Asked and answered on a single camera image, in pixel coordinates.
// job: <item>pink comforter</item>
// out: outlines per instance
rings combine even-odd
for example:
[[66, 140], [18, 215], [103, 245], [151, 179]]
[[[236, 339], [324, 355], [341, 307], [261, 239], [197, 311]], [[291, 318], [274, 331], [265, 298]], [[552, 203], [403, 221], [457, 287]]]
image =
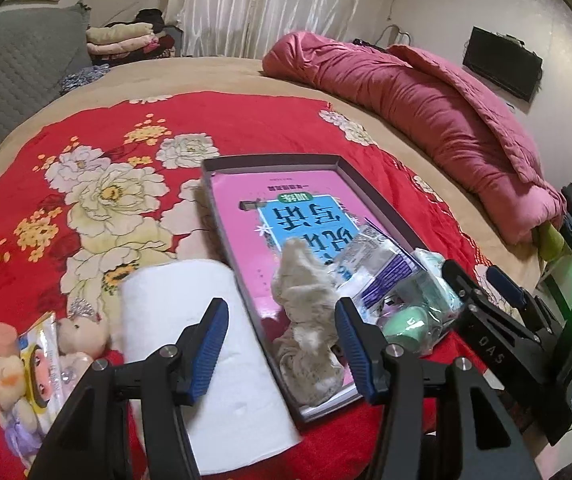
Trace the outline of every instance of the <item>pink comforter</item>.
[[294, 32], [262, 65], [271, 77], [330, 92], [387, 120], [479, 196], [509, 244], [531, 241], [531, 230], [547, 220], [561, 224], [566, 202], [544, 180], [535, 142], [504, 102], [445, 59], [405, 45], [384, 54]]

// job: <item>paper towel roll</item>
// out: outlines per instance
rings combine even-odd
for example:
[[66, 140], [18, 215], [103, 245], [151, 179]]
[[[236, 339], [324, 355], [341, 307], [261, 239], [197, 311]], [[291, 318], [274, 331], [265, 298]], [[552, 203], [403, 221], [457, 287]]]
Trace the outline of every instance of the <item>paper towel roll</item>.
[[[259, 462], [299, 442], [232, 270], [214, 260], [147, 267], [122, 282], [121, 295], [126, 362], [175, 342], [186, 326], [199, 322], [212, 298], [228, 303], [228, 332], [208, 392], [182, 409], [202, 475]], [[139, 403], [133, 408], [145, 447]]]

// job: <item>curtain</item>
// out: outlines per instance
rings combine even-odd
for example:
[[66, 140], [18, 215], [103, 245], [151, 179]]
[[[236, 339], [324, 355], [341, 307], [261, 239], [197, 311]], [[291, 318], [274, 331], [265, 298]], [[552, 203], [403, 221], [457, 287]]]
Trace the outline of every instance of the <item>curtain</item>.
[[342, 40], [359, 0], [169, 0], [184, 54], [261, 58], [280, 37], [310, 30]]

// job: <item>television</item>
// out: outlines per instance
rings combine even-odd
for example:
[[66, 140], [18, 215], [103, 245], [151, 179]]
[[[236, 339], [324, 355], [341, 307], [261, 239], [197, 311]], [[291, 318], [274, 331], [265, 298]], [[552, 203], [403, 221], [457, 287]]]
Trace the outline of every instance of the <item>television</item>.
[[521, 41], [473, 27], [464, 66], [530, 102], [541, 78], [541, 57]]

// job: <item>green egg-shaped object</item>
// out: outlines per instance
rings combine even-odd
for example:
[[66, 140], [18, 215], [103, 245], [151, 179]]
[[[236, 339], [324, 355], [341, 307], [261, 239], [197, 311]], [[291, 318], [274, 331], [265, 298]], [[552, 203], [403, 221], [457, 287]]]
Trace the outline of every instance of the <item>green egg-shaped object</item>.
[[417, 352], [428, 334], [428, 314], [421, 306], [409, 306], [393, 314], [382, 327], [382, 332], [389, 343]]

